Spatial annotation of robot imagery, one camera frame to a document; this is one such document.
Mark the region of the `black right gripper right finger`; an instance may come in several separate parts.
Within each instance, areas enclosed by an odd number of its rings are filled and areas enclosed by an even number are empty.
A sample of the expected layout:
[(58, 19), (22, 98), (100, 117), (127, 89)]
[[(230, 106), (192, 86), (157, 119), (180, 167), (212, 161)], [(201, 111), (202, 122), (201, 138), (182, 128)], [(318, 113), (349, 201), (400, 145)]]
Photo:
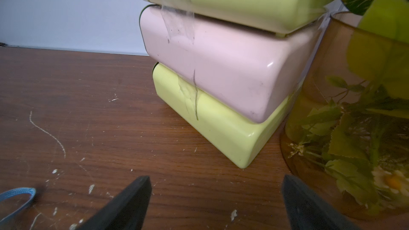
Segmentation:
[(292, 230), (359, 229), (296, 176), (284, 176), (282, 196)]

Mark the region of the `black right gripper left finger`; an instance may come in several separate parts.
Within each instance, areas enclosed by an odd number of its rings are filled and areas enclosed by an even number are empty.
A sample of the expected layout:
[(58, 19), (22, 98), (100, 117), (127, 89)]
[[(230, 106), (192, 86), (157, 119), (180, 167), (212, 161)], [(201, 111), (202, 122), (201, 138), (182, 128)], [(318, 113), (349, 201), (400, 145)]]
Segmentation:
[(151, 193), (150, 177), (140, 176), (79, 229), (140, 230), (147, 214)]

